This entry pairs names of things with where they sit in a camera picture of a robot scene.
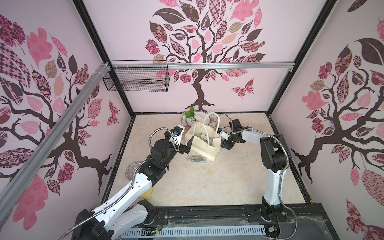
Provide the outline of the clear compass case white label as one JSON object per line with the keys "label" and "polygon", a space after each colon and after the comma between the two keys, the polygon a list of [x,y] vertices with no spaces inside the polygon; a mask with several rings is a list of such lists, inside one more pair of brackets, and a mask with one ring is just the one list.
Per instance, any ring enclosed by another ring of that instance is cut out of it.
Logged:
{"label": "clear compass case white label", "polygon": [[188,155],[186,160],[193,163],[206,163],[207,159],[200,155]]}

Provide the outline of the cream canvas tote bag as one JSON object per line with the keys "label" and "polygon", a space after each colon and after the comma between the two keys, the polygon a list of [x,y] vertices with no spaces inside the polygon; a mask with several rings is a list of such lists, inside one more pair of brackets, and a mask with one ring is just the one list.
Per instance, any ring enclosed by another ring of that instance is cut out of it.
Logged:
{"label": "cream canvas tote bag", "polygon": [[218,119],[216,128],[196,122],[185,134],[185,142],[192,140],[191,150],[213,162],[221,149],[222,138],[218,134],[220,117],[217,113],[208,113],[204,121],[211,115]]}

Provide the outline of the clear compass set case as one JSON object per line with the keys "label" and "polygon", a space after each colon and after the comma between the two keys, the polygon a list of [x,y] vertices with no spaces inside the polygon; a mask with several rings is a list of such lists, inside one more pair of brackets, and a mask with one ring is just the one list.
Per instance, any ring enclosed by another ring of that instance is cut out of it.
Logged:
{"label": "clear compass set case", "polygon": [[209,137],[208,135],[203,134],[203,133],[199,133],[199,134],[198,134],[198,137],[199,137],[202,141],[206,142],[209,146],[214,146],[213,139],[212,139],[211,137]]}

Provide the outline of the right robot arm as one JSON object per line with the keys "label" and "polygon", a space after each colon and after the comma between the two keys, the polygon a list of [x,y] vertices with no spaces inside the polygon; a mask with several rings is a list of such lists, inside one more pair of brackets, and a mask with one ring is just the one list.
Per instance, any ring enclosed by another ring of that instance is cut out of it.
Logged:
{"label": "right robot arm", "polygon": [[229,128],[230,133],[221,127],[217,130],[223,138],[222,148],[230,150],[236,143],[251,142],[261,149],[261,160],[268,173],[260,215],[264,221],[271,222],[285,208],[282,200],[283,181],[291,159],[285,139],[282,135],[270,135],[251,127],[243,127],[238,119],[230,121]]}

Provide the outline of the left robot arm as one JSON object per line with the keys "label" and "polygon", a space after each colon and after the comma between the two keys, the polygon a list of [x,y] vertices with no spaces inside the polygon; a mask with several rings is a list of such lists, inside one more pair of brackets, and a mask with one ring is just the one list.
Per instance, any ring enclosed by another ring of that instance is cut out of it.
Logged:
{"label": "left robot arm", "polygon": [[76,219],[73,240],[116,240],[128,229],[155,219],[155,207],[147,200],[133,203],[152,188],[169,170],[169,164],[177,153],[189,153],[192,140],[179,145],[163,139],[156,141],[150,154],[135,170],[133,179],[117,194],[93,211],[83,210]]}

